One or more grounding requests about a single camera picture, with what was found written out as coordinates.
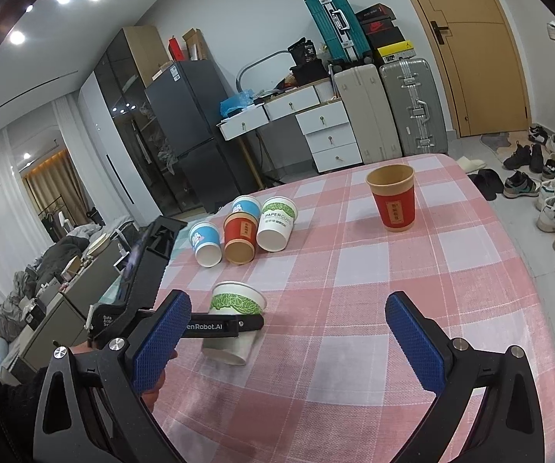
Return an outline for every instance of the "tablecloth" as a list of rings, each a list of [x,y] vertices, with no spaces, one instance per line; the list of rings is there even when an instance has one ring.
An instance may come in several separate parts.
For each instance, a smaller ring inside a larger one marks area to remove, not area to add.
[[[403,233],[383,227],[365,183],[395,162],[416,172],[415,224]],[[205,358],[200,340],[181,340],[167,366],[154,416],[189,463],[390,461],[434,400],[386,325],[396,290],[450,337],[525,349],[555,458],[553,334],[511,239],[454,160],[422,155],[256,194],[276,195],[299,209],[286,250],[204,269],[188,243],[164,273],[157,304],[183,289],[195,311],[207,311],[224,280],[248,283],[268,301],[246,366]],[[211,221],[221,227],[227,209]],[[481,398],[476,391],[443,461],[458,455]]]

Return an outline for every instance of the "gray refrigerator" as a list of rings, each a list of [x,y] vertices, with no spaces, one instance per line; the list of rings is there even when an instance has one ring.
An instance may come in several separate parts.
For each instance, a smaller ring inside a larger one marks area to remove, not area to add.
[[[178,61],[145,90],[179,167],[207,212],[258,185],[236,141],[218,129],[228,95],[210,60]]]

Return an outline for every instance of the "brown curtain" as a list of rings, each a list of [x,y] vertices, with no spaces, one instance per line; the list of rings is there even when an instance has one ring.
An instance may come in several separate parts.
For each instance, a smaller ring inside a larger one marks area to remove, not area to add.
[[[76,225],[86,225],[88,205],[80,178],[67,150],[58,152],[22,178],[35,209],[40,212],[59,195]]]

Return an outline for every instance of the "red paper cup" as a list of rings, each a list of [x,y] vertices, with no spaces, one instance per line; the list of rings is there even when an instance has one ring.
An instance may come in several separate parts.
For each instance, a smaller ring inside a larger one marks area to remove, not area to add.
[[[403,232],[414,223],[414,169],[408,165],[387,165],[368,174],[383,224],[390,232]]]
[[[247,212],[233,212],[224,221],[224,256],[236,265],[244,265],[256,255],[258,220]]]

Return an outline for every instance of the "teal suitcase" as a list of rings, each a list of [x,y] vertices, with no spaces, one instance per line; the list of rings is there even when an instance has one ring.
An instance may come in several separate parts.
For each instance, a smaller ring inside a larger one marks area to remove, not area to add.
[[[335,63],[371,64],[372,49],[348,0],[304,0]]]

